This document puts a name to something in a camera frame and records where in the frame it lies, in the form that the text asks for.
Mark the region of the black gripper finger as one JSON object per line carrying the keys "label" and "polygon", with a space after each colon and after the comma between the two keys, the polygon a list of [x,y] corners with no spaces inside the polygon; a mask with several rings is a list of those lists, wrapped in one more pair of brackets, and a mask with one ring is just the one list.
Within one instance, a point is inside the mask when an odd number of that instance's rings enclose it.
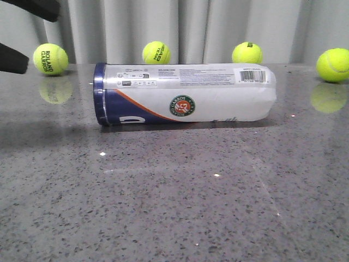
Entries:
{"label": "black gripper finger", "polygon": [[35,16],[50,22],[56,22],[59,18],[61,5],[56,0],[3,0],[15,5]]}
{"label": "black gripper finger", "polygon": [[27,71],[29,58],[4,44],[0,46],[0,71],[24,74]]}

